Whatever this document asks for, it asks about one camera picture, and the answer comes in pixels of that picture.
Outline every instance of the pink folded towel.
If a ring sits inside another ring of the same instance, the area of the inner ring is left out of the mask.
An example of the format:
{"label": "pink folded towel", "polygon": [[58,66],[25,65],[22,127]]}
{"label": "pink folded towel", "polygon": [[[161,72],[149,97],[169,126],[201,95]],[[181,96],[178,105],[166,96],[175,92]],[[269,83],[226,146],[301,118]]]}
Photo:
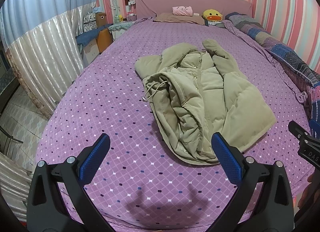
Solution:
{"label": "pink folded towel", "polygon": [[191,6],[174,6],[172,10],[173,10],[173,15],[193,16]]}

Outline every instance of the finger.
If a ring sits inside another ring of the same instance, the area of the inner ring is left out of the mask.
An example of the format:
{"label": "finger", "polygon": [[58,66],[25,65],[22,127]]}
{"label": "finger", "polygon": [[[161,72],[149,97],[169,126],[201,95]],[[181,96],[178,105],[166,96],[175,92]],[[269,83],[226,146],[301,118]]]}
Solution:
{"label": "finger", "polygon": [[314,174],[315,174],[315,173],[311,174],[311,175],[308,177],[308,179],[307,179],[308,182],[312,182],[312,178],[313,178],[313,175],[314,175]]}
{"label": "finger", "polygon": [[305,200],[308,196],[308,191],[309,191],[309,187],[310,187],[311,184],[309,184],[303,191],[302,193],[302,196],[301,196],[301,199],[299,200],[298,202],[298,208],[302,207],[305,203]]}
{"label": "finger", "polygon": [[316,202],[316,200],[319,198],[320,196],[320,190],[317,190],[315,193],[315,197],[313,198],[313,202]]}

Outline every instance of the purple bedsheet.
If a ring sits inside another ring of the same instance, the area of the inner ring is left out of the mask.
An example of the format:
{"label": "purple bedsheet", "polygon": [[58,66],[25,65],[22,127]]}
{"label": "purple bedsheet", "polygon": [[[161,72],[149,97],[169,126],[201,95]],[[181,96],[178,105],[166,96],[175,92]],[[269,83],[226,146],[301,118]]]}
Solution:
{"label": "purple bedsheet", "polygon": [[[308,121],[303,105],[270,62],[226,29],[141,22],[104,51],[68,89],[42,134],[36,156],[37,160],[60,163],[91,146],[102,132],[109,134],[112,148],[85,190],[117,231],[128,227],[203,231],[236,190],[220,165],[189,165],[170,152],[149,103],[141,101],[144,89],[134,71],[141,56],[160,54],[181,42],[203,49],[201,42],[206,38],[217,40],[235,57],[277,118],[245,155],[261,163],[283,161],[292,193],[305,187],[312,166],[297,155],[298,142],[287,124],[295,120],[309,130]],[[61,191],[72,217],[79,220],[63,186]]]}

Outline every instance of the pink headboard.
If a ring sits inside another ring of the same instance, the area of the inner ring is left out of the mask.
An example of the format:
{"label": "pink headboard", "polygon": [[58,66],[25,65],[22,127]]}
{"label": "pink headboard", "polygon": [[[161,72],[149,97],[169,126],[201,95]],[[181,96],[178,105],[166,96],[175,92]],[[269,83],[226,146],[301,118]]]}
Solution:
{"label": "pink headboard", "polygon": [[223,17],[232,12],[252,16],[252,4],[245,0],[136,0],[137,18],[170,13],[173,6],[191,6],[193,13],[200,15],[207,9],[215,9]]}

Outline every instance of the duck plush toy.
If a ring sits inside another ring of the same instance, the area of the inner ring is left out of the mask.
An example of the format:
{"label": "duck plush toy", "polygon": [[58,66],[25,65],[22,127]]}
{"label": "duck plush toy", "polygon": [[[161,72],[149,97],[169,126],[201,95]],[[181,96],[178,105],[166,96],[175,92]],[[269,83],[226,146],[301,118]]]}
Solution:
{"label": "duck plush toy", "polygon": [[208,9],[203,12],[202,17],[208,21],[217,22],[222,20],[223,15],[217,10]]}

